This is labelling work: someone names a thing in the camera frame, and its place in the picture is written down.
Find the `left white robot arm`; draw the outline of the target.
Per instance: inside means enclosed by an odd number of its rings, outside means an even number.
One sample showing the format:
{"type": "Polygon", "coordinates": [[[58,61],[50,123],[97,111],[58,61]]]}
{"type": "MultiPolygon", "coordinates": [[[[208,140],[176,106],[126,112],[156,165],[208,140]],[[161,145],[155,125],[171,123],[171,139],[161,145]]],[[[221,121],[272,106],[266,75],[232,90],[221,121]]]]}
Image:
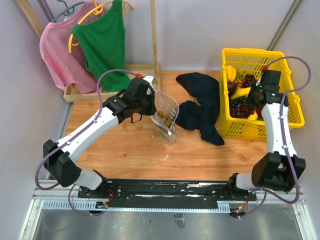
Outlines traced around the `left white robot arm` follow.
{"type": "Polygon", "coordinates": [[[134,114],[152,116],[156,113],[154,77],[133,78],[127,89],[109,97],[102,107],[85,123],[57,142],[48,140],[44,146],[43,166],[58,185],[88,188],[96,198],[107,193],[106,180],[95,170],[81,168],[76,161],[82,153],[104,133],[118,126],[134,114]]]}

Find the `yellow banana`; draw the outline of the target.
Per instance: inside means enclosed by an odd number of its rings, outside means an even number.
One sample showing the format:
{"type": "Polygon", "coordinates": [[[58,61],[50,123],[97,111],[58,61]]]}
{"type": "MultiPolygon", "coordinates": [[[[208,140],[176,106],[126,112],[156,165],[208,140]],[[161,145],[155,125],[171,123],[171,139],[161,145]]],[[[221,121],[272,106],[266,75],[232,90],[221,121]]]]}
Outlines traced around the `yellow banana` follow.
{"type": "Polygon", "coordinates": [[[250,93],[251,88],[246,87],[246,88],[238,88],[235,93],[230,97],[231,100],[235,100],[237,98],[241,97],[247,97],[250,93]]]}

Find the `brown longan fruit bunch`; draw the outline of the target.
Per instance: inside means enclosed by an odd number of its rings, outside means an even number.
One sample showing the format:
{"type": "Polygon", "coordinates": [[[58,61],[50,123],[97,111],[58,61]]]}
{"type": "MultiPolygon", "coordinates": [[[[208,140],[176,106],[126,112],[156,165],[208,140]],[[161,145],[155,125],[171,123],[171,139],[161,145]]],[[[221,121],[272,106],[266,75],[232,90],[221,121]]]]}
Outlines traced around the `brown longan fruit bunch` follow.
{"type": "Polygon", "coordinates": [[[167,115],[164,115],[162,111],[158,111],[157,115],[168,128],[171,127],[173,121],[167,115]]]}

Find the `red grape bunch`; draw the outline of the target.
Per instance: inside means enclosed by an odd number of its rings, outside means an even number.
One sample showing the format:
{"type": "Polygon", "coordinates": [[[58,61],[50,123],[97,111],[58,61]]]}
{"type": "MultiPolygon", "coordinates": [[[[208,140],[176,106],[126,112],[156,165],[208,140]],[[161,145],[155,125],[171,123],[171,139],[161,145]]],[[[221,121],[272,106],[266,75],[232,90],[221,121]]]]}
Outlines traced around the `red grape bunch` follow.
{"type": "Polygon", "coordinates": [[[229,114],[232,118],[248,119],[254,113],[255,110],[253,107],[247,105],[246,103],[241,103],[235,107],[232,107],[229,114]]]}

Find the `clear zip top bag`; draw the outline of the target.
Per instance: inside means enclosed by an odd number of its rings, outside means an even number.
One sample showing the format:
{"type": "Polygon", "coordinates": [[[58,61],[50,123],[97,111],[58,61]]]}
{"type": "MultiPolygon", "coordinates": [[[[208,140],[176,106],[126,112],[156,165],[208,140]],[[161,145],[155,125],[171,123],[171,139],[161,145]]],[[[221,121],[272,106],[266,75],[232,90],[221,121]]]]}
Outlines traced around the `clear zip top bag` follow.
{"type": "Polygon", "coordinates": [[[176,119],[179,114],[179,105],[173,97],[157,90],[155,107],[156,113],[151,116],[154,129],[171,147],[176,140],[176,119]]]}

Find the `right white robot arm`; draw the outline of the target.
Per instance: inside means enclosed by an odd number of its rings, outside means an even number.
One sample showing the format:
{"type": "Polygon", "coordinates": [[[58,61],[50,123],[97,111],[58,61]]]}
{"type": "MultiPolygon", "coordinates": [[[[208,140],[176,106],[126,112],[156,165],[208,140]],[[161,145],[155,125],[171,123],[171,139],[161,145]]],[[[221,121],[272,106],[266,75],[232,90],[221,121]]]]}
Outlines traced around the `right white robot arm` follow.
{"type": "Polygon", "coordinates": [[[261,111],[265,124],[266,155],[249,173],[234,173],[228,180],[226,193],[238,200],[250,190],[288,193],[298,188],[298,180],[306,161],[298,157],[291,140],[288,122],[288,94],[280,92],[281,72],[265,69],[249,92],[247,104],[261,111]]]}

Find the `yellow lemon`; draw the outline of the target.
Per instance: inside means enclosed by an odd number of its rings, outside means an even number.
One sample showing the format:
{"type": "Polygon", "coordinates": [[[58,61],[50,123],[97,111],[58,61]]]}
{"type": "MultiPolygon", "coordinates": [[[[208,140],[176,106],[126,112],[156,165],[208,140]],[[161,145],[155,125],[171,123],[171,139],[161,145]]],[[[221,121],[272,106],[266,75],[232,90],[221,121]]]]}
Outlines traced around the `yellow lemon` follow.
{"type": "Polygon", "coordinates": [[[256,121],[258,119],[258,114],[254,111],[248,118],[248,120],[256,121]]]}

